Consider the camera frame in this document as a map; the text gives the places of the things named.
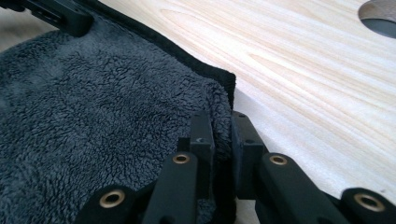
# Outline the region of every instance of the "black fabric edge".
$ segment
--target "black fabric edge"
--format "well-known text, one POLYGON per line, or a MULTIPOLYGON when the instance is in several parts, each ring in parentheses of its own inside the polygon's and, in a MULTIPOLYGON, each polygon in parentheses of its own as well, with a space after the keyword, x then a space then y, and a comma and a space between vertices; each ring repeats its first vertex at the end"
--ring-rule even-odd
POLYGON ((98 0, 75 0, 75 2, 104 15, 115 23, 142 36, 147 41, 175 57, 179 62, 188 66, 198 75, 216 80, 226 90, 230 107, 233 109, 233 93, 236 82, 236 77, 233 73, 199 61, 165 36, 147 27, 145 24, 119 13, 117 10, 106 6, 98 0))

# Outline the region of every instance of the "dark gray microfiber towel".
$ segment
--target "dark gray microfiber towel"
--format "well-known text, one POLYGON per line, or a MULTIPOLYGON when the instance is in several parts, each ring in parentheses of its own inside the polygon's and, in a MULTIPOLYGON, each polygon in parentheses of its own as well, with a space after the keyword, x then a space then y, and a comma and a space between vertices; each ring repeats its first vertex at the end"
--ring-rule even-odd
MULTIPOLYGON (((108 185, 141 189, 211 118, 216 161, 230 158, 223 87, 95 15, 90 32, 51 32, 0 54, 0 223, 70 223, 108 185)), ((199 202, 198 223, 214 203, 199 202)))

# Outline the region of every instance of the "circular hole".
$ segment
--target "circular hole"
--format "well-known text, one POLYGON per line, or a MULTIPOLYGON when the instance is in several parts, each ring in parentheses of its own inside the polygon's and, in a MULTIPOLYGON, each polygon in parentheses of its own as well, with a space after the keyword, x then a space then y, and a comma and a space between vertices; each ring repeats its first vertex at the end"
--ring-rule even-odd
POLYGON ((172 224, 172 223, 175 223, 174 217, 165 216, 162 217, 160 220, 160 224, 172 224))
POLYGON ((359 9, 359 19, 370 30, 387 37, 396 38, 396 1, 372 0, 359 9))
POLYGON ((318 224, 332 224, 332 221, 326 217, 318 217, 318 224))
POLYGON ((112 208, 122 203, 124 199, 125 193, 120 189, 114 189, 103 195, 99 204, 104 208, 112 208))
POLYGON ((195 141, 197 141, 199 143, 203 143, 205 141, 205 139, 204 138, 197 138, 197 139, 195 139, 195 141))
POLYGON ((288 160, 282 156, 272 156, 270 161, 276 165, 286 165, 288 163, 288 160))
POLYGON ((385 210, 385 205, 371 195, 358 193, 355 194, 354 199, 362 207, 369 209, 373 212, 382 212, 385 210))
POLYGON ((174 163, 177 163, 177 164, 184 164, 184 163, 187 163, 190 161, 190 157, 185 154, 179 154, 173 158, 173 161, 174 161, 174 163))
POLYGON ((107 196, 106 202, 108 202, 108 203, 114 203, 114 202, 116 202, 119 198, 120 198, 119 195, 112 194, 112 195, 107 196))

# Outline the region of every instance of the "wooden table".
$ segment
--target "wooden table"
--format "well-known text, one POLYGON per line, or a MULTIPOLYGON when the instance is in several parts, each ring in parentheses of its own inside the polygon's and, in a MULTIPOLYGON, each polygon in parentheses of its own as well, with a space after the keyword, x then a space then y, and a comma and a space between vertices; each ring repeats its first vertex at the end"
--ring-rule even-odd
MULTIPOLYGON (((365 0, 101 2, 235 73, 235 109, 320 189, 396 203, 396 39, 362 25, 365 0)), ((241 204, 237 222, 257 223, 241 204)))

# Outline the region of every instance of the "black clamp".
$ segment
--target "black clamp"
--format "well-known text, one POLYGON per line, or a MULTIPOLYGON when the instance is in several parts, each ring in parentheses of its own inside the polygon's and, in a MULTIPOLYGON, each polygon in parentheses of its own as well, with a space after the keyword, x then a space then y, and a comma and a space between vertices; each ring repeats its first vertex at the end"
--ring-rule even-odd
MULTIPOLYGON (((341 200, 322 192, 290 157, 270 153, 249 118, 232 117, 233 179, 239 199, 256 200, 260 223, 394 223, 396 206, 368 189, 347 189, 341 200)), ((210 194, 214 144, 205 112, 191 118, 191 138, 179 139, 156 183, 134 192, 97 191, 76 223, 195 223, 196 200, 210 194)))
POLYGON ((26 8, 38 17, 72 36, 88 33, 93 16, 68 0, 0 0, 0 7, 22 12, 26 8))

